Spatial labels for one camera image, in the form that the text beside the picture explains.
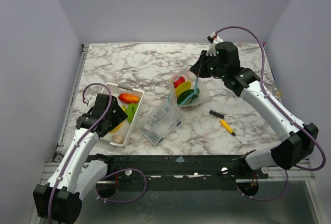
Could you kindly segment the green leafy vegetable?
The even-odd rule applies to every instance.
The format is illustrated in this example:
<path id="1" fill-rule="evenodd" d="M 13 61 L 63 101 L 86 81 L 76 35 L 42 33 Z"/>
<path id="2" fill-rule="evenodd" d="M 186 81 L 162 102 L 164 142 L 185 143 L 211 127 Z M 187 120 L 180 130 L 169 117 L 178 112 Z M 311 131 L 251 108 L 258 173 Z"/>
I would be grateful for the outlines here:
<path id="1" fill-rule="evenodd" d="M 200 89 L 197 88 L 196 91 L 194 89 L 188 89 L 182 92 L 177 98 L 177 104 L 179 106 L 186 106 L 192 104 L 196 99 L 198 99 L 200 94 Z"/>

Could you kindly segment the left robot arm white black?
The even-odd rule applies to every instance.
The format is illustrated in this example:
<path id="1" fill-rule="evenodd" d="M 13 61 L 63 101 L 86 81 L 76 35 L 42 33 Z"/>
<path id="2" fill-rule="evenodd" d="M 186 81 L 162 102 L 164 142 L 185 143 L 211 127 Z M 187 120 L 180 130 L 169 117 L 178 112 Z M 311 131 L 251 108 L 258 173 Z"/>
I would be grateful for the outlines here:
<path id="1" fill-rule="evenodd" d="M 97 94 L 94 105 L 76 123 L 72 142 L 59 166 L 42 185 L 33 191 L 39 217 L 50 222 L 75 223 L 84 198 L 98 178 L 109 180 L 115 168 L 108 162 L 99 163 L 96 170 L 83 173 L 82 169 L 95 144 L 127 119 L 115 96 Z"/>

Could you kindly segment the red strawberry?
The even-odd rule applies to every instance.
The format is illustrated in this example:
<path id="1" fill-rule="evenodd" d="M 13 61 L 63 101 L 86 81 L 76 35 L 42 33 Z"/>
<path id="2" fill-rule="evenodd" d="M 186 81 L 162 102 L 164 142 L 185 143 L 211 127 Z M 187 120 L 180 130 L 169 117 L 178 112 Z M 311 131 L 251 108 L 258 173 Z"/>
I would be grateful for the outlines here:
<path id="1" fill-rule="evenodd" d="M 174 88 L 177 88 L 181 83 L 184 83 L 185 81 L 185 78 L 180 76 L 176 81 L 173 81 Z"/>

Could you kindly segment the clear zip top bag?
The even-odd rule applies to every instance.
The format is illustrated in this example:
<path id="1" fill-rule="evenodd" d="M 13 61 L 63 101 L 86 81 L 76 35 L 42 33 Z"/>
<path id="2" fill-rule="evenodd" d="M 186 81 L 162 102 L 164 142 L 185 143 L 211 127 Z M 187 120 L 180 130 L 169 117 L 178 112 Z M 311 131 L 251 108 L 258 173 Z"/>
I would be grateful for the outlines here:
<path id="1" fill-rule="evenodd" d="M 177 108 L 195 107 L 209 100 L 209 90 L 189 69 L 186 66 L 167 80 L 170 90 L 168 105 Z"/>

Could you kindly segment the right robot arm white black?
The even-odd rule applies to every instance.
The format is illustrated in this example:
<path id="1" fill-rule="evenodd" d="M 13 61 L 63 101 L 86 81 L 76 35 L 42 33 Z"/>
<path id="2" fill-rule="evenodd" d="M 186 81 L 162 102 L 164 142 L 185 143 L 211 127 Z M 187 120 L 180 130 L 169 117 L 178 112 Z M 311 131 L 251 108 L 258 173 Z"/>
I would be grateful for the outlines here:
<path id="1" fill-rule="evenodd" d="M 238 48 L 232 42 L 219 42 L 209 50 L 203 50 L 190 71 L 199 78 L 220 78 L 226 88 L 265 119 L 280 141 L 275 147 L 248 153 L 245 161 L 238 165 L 241 177 L 250 178 L 262 167 L 279 166 L 288 170 L 313 152 L 313 140 L 319 132 L 317 126 L 297 119 L 272 94 L 262 89 L 260 77 L 240 65 Z"/>

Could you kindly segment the yellow star fruit slice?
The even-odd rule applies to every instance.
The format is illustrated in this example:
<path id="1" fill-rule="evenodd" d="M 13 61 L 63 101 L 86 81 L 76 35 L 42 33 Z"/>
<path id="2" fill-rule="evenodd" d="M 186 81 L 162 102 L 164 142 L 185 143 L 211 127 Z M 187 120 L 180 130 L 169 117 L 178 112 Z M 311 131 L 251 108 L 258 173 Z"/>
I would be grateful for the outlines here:
<path id="1" fill-rule="evenodd" d="M 176 97 L 179 97 L 180 94 L 182 94 L 183 92 L 185 92 L 187 90 L 190 90 L 191 85 L 192 85 L 192 83 L 190 81 L 186 81 L 184 83 L 181 83 L 177 88 L 175 88 Z"/>

